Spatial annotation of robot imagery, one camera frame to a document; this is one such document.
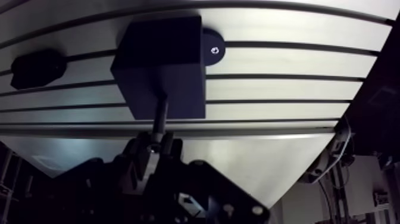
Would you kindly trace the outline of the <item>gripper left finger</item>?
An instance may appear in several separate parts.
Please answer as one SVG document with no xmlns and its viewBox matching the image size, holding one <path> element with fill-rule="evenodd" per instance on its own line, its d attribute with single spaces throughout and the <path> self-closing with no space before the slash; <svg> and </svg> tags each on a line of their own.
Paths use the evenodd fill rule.
<svg viewBox="0 0 400 224">
<path fill-rule="evenodd" d="M 151 182 L 137 193 L 151 152 L 159 148 L 159 133 L 142 132 L 109 163 L 95 157 L 55 178 L 34 181 L 31 196 L 20 204 L 18 221 L 159 223 Z"/>
</svg>

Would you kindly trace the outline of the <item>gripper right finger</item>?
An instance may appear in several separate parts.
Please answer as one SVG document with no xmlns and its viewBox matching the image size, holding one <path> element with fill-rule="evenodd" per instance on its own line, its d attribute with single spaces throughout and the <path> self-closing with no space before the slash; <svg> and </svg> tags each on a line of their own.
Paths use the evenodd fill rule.
<svg viewBox="0 0 400 224">
<path fill-rule="evenodd" d="M 270 212 L 253 196 L 204 160 L 182 162 L 183 141 L 166 133 L 152 176 L 152 214 L 156 223 L 268 223 Z M 179 204 L 179 195 L 191 196 L 203 217 Z"/>
</svg>

